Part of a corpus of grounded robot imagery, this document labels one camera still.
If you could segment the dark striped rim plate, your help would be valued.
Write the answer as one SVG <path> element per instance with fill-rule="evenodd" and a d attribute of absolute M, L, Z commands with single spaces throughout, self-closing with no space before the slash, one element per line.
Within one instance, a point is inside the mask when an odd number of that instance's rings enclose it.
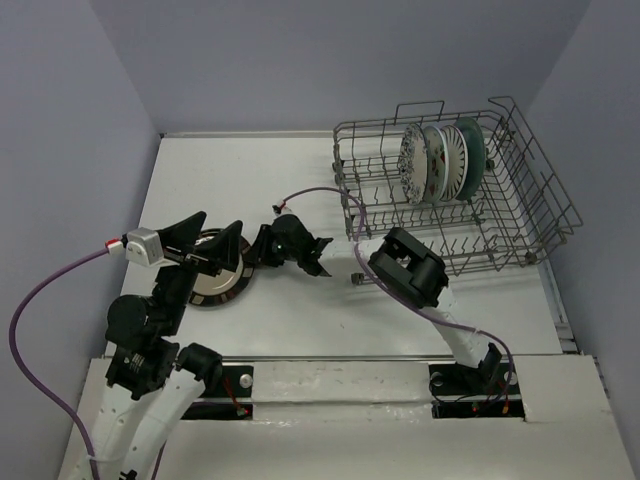
<path fill-rule="evenodd" d="M 245 259 L 251 245 L 240 239 L 240 262 L 235 271 L 222 270 L 211 276 L 200 273 L 194 284 L 189 304 L 199 308 L 213 308 L 236 299 L 250 284 L 254 266 Z"/>

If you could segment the blue floral plate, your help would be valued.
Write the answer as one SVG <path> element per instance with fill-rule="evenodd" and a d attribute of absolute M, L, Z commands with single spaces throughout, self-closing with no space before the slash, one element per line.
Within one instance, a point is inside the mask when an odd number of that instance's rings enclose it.
<path fill-rule="evenodd" d="M 398 156 L 403 193 L 410 205 L 422 202 L 427 181 L 427 146 L 423 130 L 411 123 L 404 130 Z"/>

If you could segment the watermelon pattern plate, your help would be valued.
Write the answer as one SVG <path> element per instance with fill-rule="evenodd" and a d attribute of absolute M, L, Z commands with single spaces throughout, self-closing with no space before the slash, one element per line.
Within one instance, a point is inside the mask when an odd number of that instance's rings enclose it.
<path fill-rule="evenodd" d="M 448 182 L 448 152 L 442 131 L 426 126 L 423 133 L 427 146 L 428 174 L 423 199 L 427 203 L 438 202 Z"/>

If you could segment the blue striped white plate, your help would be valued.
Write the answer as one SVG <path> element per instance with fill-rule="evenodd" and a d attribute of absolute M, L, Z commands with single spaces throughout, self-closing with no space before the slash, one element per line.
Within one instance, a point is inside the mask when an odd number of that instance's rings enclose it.
<path fill-rule="evenodd" d="M 448 152 L 448 179 L 442 201 L 454 200 L 464 186 L 468 172 L 468 150 L 465 138 L 459 128 L 446 125 L 441 128 Z"/>

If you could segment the teal ceramic plate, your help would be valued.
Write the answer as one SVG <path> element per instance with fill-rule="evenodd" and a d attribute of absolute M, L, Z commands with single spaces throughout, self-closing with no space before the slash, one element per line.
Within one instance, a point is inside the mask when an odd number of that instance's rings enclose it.
<path fill-rule="evenodd" d="M 455 123 L 466 142 L 468 151 L 468 170 L 457 200 L 467 201 L 479 189 L 486 167 L 486 147 L 484 135 L 478 122 L 469 117 L 461 117 Z"/>

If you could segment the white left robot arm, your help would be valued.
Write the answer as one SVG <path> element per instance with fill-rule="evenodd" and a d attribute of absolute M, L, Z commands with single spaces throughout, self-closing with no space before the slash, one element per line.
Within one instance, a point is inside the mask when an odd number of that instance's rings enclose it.
<path fill-rule="evenodd" d="M 194 400 L 219 388 L 221 355 L 174 340 L 198 276 L 234 269 L 241 259 L 242 221 L 200 243 L 205 220 L 199 211 L 163 229 L 137 228 L 106 243 L 108 254 L 154 267 L 157 274 L 149 295 L 121 295 L 109 306 L 105 338 L 115 352 L 94 425 L 81 430 L 86 452 L 70 478 L 144 478 Z"/>

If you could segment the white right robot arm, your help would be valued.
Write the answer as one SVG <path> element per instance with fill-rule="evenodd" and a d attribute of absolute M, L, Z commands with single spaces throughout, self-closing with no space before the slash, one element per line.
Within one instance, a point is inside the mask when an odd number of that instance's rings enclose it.
<path fill-rule="evenodd" d="M 373 253 L 363 255 L 355 242 L 316 237 L 296 215 L 283 214 L 260 227 L 245 260 L 273 268 L 291 261 L 311 276 L 329 277 L 331 271 L 321 260 L 346 253 L 353 254 L 363 274 L 371 275 L 394 299 L 427 316 L 454 356 L 455 383 L 470 393 L 493 390 L 502 360 L 496 342 L 456 321 L 444 261 L 406 230 L 392 228 Z"/>

